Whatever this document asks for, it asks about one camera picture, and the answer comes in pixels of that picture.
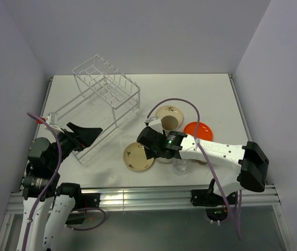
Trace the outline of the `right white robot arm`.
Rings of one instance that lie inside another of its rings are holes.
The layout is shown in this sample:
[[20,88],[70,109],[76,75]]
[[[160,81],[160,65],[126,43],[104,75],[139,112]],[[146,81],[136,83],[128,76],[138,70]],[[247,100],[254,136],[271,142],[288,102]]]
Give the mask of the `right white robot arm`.
[[227,169],[228,173],[223,177],[212,173],[215,182],[207,194],[214,204],[240,189],[252,192],[265,190],[269,159],[256,142],[222,144],[195,139],[190,134],[177,131],[164,135],[151,127],[145,127],[136,141],[144,146],[148,159],[191,159],[207,162],[211,168],[218,166]]

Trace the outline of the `clear glass tumbler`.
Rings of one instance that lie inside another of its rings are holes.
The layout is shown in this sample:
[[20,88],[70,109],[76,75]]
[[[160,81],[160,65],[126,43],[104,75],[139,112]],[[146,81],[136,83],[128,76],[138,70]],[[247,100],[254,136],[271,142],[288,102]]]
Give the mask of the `clear glass tumbler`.
[[173,159],[172,161],[172,171],[176,175],[184,175],[188,172],[190,166],[189,159]]

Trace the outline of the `white floral bowl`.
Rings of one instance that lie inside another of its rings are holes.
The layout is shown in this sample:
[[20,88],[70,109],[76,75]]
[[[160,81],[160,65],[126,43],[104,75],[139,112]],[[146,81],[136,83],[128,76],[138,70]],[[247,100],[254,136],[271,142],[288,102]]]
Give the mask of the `white floral bowl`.
[[163,163],[163,164],[170,164],[173,159],[166,159],[166,158],[162,158],[162,157],[159,157],[159,158],[156,158],[155,159],[156,161],[160,162],[160,163]]

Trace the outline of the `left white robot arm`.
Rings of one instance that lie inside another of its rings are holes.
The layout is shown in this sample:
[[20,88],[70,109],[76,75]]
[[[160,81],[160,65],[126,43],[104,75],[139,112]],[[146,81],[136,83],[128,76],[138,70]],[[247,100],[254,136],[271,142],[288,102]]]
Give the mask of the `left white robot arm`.
[[24,218],[17,250],[55,250],[70,212],[82,205],[79,184],[59,184],[61,163],[73,152],[90,147],[102,128],[83,128],[71,122],[59,129],[55,142],[33,140],[23,179]]

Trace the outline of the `beige plastic cup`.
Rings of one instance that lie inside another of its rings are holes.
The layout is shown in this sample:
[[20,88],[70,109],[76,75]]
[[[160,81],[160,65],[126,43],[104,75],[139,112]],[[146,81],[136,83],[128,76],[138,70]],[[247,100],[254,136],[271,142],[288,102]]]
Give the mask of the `beige plastic cup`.
[[165,131],[174,131],[179,126],[177,118],[173,116],[162,117],[161,122],[162,122],[162,127]]

